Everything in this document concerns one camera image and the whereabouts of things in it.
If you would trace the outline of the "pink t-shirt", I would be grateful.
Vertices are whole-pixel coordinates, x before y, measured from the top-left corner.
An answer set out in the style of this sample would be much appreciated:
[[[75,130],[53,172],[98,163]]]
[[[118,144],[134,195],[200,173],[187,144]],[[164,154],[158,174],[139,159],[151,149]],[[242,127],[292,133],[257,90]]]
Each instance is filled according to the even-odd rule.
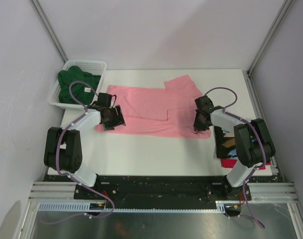
[[[195,131],[195,99],[202,96],[188,76],[166,81],[164,88],[110,85],[107,93],[116,95],[124,125],[110,133],[168,138],[207,139],[211,131]]]

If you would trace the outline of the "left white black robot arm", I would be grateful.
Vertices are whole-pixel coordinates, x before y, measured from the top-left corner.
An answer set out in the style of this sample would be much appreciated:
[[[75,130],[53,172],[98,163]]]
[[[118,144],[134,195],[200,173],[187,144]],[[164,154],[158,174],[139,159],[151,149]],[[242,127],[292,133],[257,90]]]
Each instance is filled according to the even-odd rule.
[[[114,130],[125,125],[120,105],[102,107],[90,105],[85,112],[65,127],[51,127],[47,131],[44,152],[45,166],[61,176],[67,176],[80,185],[85,185],[85,194],[98,198],[102,187],[96,183],[97,174],[83,162],[81,137],[100,125],[103,130]]]

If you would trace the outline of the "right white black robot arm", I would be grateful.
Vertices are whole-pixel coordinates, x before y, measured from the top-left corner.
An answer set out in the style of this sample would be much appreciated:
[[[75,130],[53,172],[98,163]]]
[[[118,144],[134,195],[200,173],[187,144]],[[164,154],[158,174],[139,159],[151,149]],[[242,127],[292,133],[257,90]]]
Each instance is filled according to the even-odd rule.
[[[275,146],[265,121],[261,118],[248,121],[224,110],[221,106],[204,106],[196,109],[194,128],[197,131],[220,127],[234,134],[237,162],[227,174],[222,186],[224,198],[233,200],[239,195],[239,186],[248,182],[256,169],[264,167],[275,155]]]

